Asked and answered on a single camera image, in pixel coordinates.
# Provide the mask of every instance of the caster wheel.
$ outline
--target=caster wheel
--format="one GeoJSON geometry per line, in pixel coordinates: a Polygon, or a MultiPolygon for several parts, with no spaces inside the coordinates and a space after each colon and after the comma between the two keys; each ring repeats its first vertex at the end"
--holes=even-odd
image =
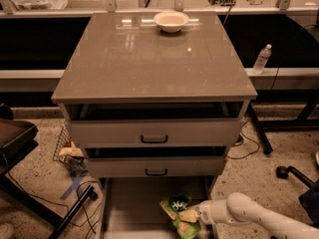
{"type": "Polygon", "coordinates": [[[286,166],[278,166],[276,169],[276,174],[278,178],[286,179],[288,178],[289,171],[286,166]]]}

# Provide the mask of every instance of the clear water bottle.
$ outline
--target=clear water bottle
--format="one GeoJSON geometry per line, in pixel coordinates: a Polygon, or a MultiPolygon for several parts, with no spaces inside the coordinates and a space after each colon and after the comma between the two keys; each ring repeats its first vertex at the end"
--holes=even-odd
{"type": "Polygon", "coordinates": [[[256,75],[262,74],[262,71],[267,64],[270,55],[271,55],[271,45],[267,44],[267,46],[260,51],[258,58],[256,59],[256,62],[253,65],[254,74],[256,75]]]}

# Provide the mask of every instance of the white bowl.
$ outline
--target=white bowl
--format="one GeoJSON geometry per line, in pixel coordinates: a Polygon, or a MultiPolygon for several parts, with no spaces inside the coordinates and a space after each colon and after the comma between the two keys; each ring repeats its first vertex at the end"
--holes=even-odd
{"type": "Polygon", "coordinates": [[[154,20],[163,31],[175,33],[189,21],[189,18],[182,12],[160,12],[154,16],[154,20]]]}

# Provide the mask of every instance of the countertop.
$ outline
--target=countertop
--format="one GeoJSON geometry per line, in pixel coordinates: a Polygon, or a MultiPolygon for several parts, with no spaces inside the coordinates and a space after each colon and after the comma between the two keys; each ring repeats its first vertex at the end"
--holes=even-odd
{"type": "Polygon", "coordinates": [[[216,13],[187,12],[168,34],[156,13],[94,14],[52,97],[55,103],[209,102],[256,97],[216,13]]]}

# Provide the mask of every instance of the drawer handle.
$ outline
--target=drawer handle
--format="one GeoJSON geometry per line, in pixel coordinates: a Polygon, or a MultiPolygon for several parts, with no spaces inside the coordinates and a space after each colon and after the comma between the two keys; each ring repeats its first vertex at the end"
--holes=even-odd
{"type": "Polygon", "coordinates": [[[144,136],[141,135],[142,143],[166,143],[168,141],[168,135],[166,136],[144,136]]]}
{"type": "Polygon", "coordinates": [[[164,171],[149,171],[146,169],[147,176],[166,176],[167,175],[167,168],[164,171]]]}

